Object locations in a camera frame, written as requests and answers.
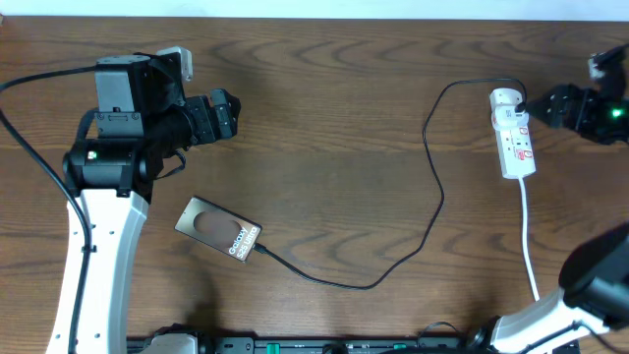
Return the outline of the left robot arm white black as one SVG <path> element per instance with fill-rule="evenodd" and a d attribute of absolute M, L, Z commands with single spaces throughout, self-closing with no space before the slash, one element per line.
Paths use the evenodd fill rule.
<path fill-rule="evenodd" d="M 133 265 L 164 160 L 237 133 L 240 100 L 223 88 L 187 97 L 193 76 L 179 46 L 96 62 L 98 105 L 63 159 L 69 246 L 47 352 L 126 352 Z"/>

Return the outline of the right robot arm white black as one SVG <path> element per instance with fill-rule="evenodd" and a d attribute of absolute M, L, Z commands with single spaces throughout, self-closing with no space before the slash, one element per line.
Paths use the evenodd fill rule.
<path fill-rule="evenodd" d="M 599 145 L 628 140 L 628 101 L 572 85 L 553 88 L 526 102 L 512 88 L 489 95 L 503 178 L 519 184 L 536 171 L 528 123 L 536 118 L 551 128 L 566 128 Z M 481 327 L 467 343 L 488 353 L 550 353 L 588 334 L 594 338 L 628 326 L 628 225 L 619 226 L 580 245 L 566 260 L 558 286 L 541 296 L 529 253 L 522 252 L 533 304 Z"/>

